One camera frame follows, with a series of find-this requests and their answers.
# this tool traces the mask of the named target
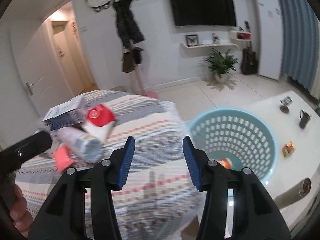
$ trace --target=television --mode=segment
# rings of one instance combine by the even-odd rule
[[[233,0],[170,0],[176,27],[188,25],[236,26]]]

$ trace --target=brown bag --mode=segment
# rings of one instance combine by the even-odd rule
[[[134,61],[132,60],[132,56],[131,56],[130,52],[125,52],[123,54],[122,72],[130,73],[131,71],[134,70],[134,63],[136,63],[137,65],[139,65],[141,63],[141,61],[142,61],[141,51],[142,50],[143,49],[141,49],[139,47],[135,47],[132,50]]]

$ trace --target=metal screw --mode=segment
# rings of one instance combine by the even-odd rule
[[[103,160],[103,161],[101,162],[101,165],[102,165],[102,166],[105,166],[105,167],[109,166],[110,164],[111,164],[111,161],[109,161],[109,160]]]
[[[69,168],[67,169],[67,174],[72,175],[76,172],[75,168]]]
[[[243,172],[244,172],[244,174],[249,175],[249,174],[251,174],[252,171],[249,168],[244,168]]]
[[[208,165],[211,167],[215,167],[215,166],[217,166],[217,162],[215,160],[209,160]]]

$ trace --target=black cup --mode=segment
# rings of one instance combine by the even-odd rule
[[[300,110],[300,118],[301,121],[299,123],[299,126],[301,129],[304,129],[307,125],[307,123],[310,121],[310,115],[308,113],[306,113],[305,111],[303,111],[302,109]]]

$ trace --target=doorway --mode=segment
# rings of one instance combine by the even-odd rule
[[[80,42],[72,1],[55,11],[48,19],[52,27],[55,53],[73,95],[97,90]]]

